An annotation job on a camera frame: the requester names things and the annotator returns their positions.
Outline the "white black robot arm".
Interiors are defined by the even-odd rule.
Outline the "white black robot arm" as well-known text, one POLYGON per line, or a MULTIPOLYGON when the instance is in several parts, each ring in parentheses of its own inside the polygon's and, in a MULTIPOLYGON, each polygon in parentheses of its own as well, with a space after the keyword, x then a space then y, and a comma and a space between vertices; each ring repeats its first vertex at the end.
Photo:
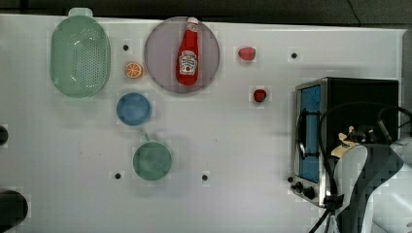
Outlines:
POLYGON ((333 233, 411 233, 411 139, 363 144, 337 162, 334 178, 342 205, 333 233))

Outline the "black round robot base lower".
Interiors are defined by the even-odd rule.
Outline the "black round robot base lower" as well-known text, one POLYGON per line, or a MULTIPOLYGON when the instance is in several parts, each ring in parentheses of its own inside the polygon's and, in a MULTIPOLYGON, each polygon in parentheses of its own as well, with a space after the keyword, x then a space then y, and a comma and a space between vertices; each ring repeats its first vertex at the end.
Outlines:
POLYGON ((22 194, 13 190, 0 194, 0 233, 21 224, 27 214, 28 203, 22 194))

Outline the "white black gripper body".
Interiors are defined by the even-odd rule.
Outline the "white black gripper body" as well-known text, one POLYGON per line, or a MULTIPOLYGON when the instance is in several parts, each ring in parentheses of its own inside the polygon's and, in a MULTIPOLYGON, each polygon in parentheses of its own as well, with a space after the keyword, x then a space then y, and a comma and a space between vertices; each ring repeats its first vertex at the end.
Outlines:
POLYGON ((393 139, 386 135, 380 127, 372 125, 356 125, 351 128, 351 139, 360 144, 390 145, 393 139))

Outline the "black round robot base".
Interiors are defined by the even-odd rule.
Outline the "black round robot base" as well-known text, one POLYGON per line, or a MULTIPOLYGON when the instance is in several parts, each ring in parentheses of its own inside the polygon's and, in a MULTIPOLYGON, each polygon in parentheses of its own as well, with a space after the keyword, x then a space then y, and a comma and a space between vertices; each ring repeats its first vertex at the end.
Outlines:
POLYGON ((8 130, 4 126, 0 126, 0 146, 5 145, 8 139, 9 139, 8 130))

